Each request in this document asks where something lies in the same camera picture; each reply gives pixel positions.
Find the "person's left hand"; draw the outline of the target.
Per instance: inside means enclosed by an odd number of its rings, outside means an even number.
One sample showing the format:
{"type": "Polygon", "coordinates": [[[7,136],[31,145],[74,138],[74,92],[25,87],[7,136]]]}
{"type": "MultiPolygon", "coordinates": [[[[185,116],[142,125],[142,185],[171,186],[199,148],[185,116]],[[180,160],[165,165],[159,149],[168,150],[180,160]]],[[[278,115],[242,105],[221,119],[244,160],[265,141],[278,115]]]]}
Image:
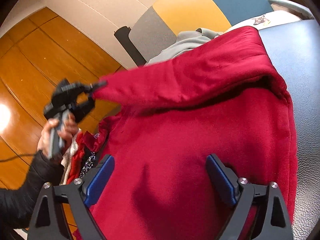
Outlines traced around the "person's left hand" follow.
{"type": "MultiPolygon", "coordinates": [[[[59,125],[58,119],[49,119],[43,127],[41,137],[39,139],[37,150],[41,150],[44,156],[49,158],[49,137],[52,128],[56,128],[59,125]]],[[[63,126],[57,131],[57,134],[65,141],[65,148],[62,150],[62,154],[70,147],[73,137],[78,132],[78,125],[75,122],[75,117],[72,113],[69,113],[68,118],[64,121],[63,126]]]]}

